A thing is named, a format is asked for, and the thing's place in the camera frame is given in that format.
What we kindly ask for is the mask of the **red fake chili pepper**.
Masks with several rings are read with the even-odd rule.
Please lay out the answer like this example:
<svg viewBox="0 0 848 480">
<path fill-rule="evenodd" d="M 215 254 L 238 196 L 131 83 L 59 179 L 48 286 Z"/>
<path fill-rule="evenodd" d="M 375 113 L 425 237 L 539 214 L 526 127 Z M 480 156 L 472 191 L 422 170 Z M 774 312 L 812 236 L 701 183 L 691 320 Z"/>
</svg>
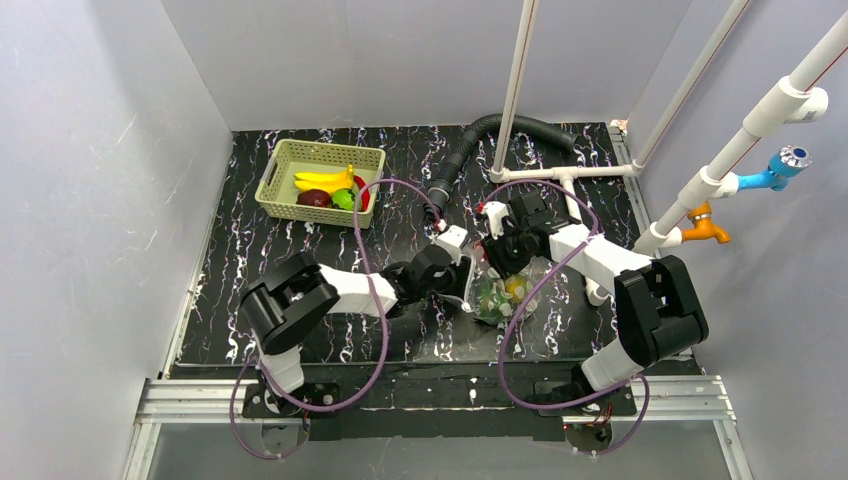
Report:
<svg viewBox="0 0 848 480">
<path fill-rule="evenodd" d="M 360 213 L 365 213 L 371 204 L 371 194 L 365 180 L 358 176 L 354 176 L 354 184 L 357 187 L 357 194 L 360 197 Z"/>
</svg>

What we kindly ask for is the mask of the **dark green bell pepper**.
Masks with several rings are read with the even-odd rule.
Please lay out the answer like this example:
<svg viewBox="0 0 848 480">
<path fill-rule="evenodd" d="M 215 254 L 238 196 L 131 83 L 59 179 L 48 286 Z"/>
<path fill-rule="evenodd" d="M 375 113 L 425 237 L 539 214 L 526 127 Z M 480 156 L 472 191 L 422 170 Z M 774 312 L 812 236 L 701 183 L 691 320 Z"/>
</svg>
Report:
<svg viewBox="0 0 848 480">
<path fill-rule="evenodd" d="M 514 313 L 513 303 L 504 295 L 502 280 L 488 279 L 481 283 L 475 298 L 474 316 L 479 322 L 497 325 Z"/>
</svg>

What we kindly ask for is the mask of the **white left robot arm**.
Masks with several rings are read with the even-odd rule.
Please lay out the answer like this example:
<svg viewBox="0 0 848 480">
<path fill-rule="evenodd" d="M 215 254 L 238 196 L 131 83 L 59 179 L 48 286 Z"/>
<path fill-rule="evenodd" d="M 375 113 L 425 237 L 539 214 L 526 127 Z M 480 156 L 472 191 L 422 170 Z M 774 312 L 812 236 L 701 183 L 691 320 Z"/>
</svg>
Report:
<svg viewBox="0 0 848 480">
<path fill-rule="evenodd" d="M 298 253 L 248 287 L 238 315 L 258 343 L 265 384 L 278 396 L 290 394 L 305 383 L 299 346 L 325 317 L 383 311 L 393 319 L 433 295 L 463 305 L 474 267 L 470 255 L 436 245 L 372 274 L 344 272 Z"/>
</svg>

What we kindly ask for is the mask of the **clear zip top bag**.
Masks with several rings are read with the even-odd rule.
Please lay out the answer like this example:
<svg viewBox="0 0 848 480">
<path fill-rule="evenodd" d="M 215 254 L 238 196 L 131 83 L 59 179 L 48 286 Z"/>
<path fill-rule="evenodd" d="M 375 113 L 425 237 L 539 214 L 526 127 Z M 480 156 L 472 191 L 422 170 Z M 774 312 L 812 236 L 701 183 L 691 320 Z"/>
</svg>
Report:
<svg viewBox="0 0 848 480">
<path fill-rule="evenodd" d="M 470 261 L 470 273 L 462 290 L 461 308 L 479 323 L 504 329 L 536 282 L 529 267 L 502 278 L 484 258 L 479 242 L 463 250 Z"/>
</svg>

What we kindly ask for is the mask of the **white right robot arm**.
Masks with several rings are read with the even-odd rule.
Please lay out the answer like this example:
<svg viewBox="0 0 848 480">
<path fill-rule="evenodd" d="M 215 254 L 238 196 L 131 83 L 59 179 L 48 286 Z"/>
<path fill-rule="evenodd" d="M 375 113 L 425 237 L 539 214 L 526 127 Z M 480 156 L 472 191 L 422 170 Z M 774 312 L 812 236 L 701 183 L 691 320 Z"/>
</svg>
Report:
<svg viewBox="0 0 848 480">
<path fill-rule="evenodd" d="M 572 216 L 560 216 L 538 193 L 479 206 L 489 232 L 481 244 L 502 279 L 532 259 L 565 263 L 615 301 L 617 337 L 574 367 L 560 401 L 607 392 L 645 368 L 707 339 L 709 327 L 684 262 L 653 258 L 606 240 Z"/>
</svg>

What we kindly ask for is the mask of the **yellow fake banana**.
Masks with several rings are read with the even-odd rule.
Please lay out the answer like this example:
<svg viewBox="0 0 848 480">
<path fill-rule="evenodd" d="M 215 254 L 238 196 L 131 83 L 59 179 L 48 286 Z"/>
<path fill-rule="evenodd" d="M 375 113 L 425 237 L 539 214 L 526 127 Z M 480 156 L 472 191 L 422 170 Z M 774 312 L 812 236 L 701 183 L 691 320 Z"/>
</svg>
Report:
<svg viewBox="0 0 848 480">
<path fill-rule="evenodd" d="M 297 172 L 294 185 L 300 191 L 321 189 L 332 195 L 342 188 L 352 188 L 355 170 L 352 164 L 337 172 Z"/>
</svg>

